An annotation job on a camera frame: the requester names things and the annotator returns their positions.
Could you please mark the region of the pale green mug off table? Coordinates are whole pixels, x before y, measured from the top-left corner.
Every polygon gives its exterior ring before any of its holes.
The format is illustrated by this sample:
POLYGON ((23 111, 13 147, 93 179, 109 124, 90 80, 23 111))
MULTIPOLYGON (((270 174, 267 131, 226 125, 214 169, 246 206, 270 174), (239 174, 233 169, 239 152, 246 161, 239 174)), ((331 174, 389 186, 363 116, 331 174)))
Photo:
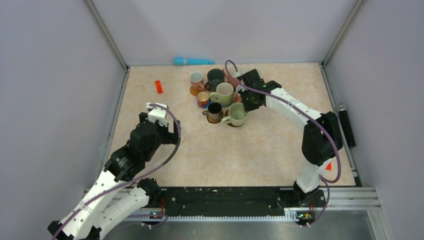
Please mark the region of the pale green mug off table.
POLYGON ((241 102, 233 103, 228 109, 228 115, 221 119, 221 123, 232 124, 233 126, 242 126, 247 119, 248 113, 245 111, 241 102))

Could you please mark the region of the plain pink mug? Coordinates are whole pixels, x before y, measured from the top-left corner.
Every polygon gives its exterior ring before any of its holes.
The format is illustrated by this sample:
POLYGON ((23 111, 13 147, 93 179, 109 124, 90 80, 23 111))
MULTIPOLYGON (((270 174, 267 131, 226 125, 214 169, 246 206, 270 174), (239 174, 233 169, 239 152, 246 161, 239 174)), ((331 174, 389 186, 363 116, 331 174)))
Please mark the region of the plain pink mug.
POLYGON ((238 79, 237 79, 237 72, 236 69, 234 68, 234 66, 232 64, 230 64, 228 66, 228 71, 226 70, 226 68, 224 67, 222 70, 224 72, 224 76, 226 78, 226 81, 231 84, 233 86, 233 89, 235 90, 237 88, 238 84, 238 79))

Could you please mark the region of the light green mug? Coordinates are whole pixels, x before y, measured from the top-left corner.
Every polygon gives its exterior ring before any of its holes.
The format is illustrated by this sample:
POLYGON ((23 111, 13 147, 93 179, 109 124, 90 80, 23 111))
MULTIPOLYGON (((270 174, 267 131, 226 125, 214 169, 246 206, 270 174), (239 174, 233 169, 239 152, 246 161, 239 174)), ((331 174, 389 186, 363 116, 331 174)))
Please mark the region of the light green mug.
POLYGON ((209 97, 211 101, 227 105, 232 102, 234 88, 228 82, 223 82, 219 84, 215 92, 211 92, 209 97))

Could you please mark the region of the brown mug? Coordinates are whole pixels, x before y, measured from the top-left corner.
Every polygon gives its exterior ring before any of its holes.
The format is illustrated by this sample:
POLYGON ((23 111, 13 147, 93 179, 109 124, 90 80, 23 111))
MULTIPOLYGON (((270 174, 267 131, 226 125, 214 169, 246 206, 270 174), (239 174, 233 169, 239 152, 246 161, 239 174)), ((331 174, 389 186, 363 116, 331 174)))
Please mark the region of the brown mug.
POLYGON ((212 102, 202 114, 210 119, 217 120, 223 117, 223 109, 218 102, 212 102))

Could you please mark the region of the dark green mug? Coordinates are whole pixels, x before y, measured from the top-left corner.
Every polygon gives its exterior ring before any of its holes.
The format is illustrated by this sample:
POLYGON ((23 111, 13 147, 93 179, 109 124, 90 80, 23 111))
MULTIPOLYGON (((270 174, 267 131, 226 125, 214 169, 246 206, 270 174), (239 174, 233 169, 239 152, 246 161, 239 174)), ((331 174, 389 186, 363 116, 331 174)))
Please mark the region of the dark green mug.
POLYGON ((214 68, 207 73, 207 82, 205 89, 211 92, 215 92, 217 86, 225 82, 225 74, 222 69, 214 68))

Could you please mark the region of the small orange cup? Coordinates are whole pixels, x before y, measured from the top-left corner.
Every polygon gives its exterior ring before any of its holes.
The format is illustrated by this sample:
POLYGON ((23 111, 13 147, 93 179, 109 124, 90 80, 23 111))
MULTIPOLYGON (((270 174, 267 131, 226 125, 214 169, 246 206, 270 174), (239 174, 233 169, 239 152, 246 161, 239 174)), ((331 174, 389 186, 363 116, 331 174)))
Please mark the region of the small orange cup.
POLYGON ((204 108, 210 102, 210 94, 206 91, 199 92, 196 98, 200 108, 204 108))

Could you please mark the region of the light wooden coaster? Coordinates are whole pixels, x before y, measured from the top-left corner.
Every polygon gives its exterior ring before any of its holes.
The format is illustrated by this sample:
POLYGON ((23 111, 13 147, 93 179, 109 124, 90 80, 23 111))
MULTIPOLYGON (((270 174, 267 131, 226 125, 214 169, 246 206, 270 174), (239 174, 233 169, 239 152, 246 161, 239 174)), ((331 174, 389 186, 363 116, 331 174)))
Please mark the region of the light wooden coaster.
POLYGON ((192 95, 192 96, 195 96, 195 97, 197 97, 197 95, 199 94, 199 92, 201 92, 201 90, 198 90, 198 89, 196 89, 196 88, 194 88, 194 87, 190 87, 189 88, 189 92, 190 92, 190 94, 192 95))

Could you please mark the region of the pink printed mug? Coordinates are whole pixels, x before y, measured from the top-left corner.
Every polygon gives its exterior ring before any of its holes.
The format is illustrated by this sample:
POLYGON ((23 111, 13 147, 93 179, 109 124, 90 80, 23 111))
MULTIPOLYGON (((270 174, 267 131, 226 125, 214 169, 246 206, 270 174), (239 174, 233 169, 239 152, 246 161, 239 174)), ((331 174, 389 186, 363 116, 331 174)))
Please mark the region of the pink printed mug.
POLYGON ((198 91, 203 91, 205 89, 204 86, 204 76, 201 72, 192 72, 189 76, 189 80, 191 86, 198 91))

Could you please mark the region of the black microphone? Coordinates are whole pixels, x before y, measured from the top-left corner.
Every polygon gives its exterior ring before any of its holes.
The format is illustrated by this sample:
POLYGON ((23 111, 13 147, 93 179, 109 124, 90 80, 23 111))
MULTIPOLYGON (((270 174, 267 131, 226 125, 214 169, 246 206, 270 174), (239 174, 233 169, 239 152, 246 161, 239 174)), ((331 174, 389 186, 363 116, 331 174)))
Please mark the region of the black microphone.
POLYGON ((339 117, 339 121, 346 139, 347 147, 352 149, 357 146, 355 136, 353 133, 350 117, 348 114, 348 108, 346 104, 338 104, 336 111, 339 117))

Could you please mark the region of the grey silicone coaster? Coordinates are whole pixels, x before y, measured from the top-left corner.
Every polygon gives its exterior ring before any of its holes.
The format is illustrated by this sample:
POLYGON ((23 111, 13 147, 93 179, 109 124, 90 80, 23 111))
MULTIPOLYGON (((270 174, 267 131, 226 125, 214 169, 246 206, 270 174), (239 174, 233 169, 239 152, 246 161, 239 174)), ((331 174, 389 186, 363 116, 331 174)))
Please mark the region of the grey silicone coaster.
POLYGON ((230 102, 227 105, 224 105, 224 104, 220 103, 220 105, 221 105, 222 108, 229 108, 232 104, 233 104, 233 102, 230 102))

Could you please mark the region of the brown grooved coaster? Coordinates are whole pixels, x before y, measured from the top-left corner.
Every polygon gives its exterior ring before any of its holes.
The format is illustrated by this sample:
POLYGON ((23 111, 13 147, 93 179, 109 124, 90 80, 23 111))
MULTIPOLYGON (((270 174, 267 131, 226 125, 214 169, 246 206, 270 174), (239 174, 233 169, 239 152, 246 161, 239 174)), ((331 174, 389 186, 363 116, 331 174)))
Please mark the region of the brown grooved coaster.
POLYGON ((225 121, 225 124, 227 124, 228 126, 233 128, 238 128, 245 124, 247 115, 248 114, 244 111, 236 111, 236 112, 230 113, 230 111, 227 110, 224 114, 223 120, 227 119, 225 121))

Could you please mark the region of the yellow mug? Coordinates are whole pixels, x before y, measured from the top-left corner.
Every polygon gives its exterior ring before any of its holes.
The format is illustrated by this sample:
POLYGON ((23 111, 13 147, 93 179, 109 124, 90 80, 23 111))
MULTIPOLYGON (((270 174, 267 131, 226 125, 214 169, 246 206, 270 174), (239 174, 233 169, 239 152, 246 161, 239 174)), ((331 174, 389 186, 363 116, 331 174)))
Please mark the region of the yellow mug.
POLYGON ((262 75, 262 70, 258 67, 253 67, 252 70, 256 70, 260 76, 262 75))

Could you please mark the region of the brown paw print coaster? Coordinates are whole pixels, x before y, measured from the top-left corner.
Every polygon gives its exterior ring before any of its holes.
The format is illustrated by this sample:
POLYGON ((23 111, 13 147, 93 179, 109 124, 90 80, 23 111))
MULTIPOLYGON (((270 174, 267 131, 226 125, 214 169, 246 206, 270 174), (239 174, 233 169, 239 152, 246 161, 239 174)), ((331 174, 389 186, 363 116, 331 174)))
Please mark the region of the brown paw print coaster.
POLYGON ((219 119, 212 119, 212 118, 209 118, 209 117, 206 117, 206 120, 209 122, 209 123, 211 123, 211 124, 218 124, 218 123, 220 123, 221 122, 221 118, 219 118, 219 119))

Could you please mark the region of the blue flower coaster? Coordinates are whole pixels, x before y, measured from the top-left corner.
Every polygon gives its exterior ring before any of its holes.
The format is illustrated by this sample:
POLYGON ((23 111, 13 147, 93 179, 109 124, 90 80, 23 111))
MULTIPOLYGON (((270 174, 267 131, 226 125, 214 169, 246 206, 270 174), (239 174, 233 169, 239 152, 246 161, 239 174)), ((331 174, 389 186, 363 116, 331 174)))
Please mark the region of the blue flower coaster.
POLYGON ((208 108, 208 106, 211 104, 212 102, 211 101, 208 101, 208 102, 206 102, 206 103, 204 103, 204 102, 197 102, 197 106, 199 107, 199 108, 201 108, 201 109, 207 109, 208 108))

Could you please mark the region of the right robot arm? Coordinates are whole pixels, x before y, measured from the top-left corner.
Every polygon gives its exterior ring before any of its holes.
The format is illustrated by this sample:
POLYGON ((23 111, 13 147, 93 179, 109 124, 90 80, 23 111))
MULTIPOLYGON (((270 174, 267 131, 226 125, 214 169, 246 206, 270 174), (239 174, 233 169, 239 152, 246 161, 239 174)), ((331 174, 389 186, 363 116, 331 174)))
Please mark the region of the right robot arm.
POLYGON ((332 111, 322 113, 310 108, 273 80, 265 82, 255 69, 236 76, 242 87, 238 93, 246 112, 261 106, 273 109, 302 131, 301 152, 306 164, 293 184, 293 200, 299 206, 307 206, 318 191, 331 160, 341 160, 339 151, 343 148, 343 138, 338 117, 332 111))

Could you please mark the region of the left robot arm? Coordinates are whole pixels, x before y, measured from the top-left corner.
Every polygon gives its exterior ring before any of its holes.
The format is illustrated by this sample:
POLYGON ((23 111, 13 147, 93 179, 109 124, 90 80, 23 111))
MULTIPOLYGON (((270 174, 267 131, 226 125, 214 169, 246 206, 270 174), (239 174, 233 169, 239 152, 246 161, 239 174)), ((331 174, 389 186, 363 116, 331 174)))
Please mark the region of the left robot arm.
POLYGON ((139 123, 127 143, 116 150, 78 205, 63 219, 52 221, 54 240, 103 240, 136 209, 160 202, 160 187, 148 176, 164 167, 181 143, 181 124, 173 113, 153 104, 139 114, 139 123), (161 145, 174 145, 169 157, 138 175, 161 145))

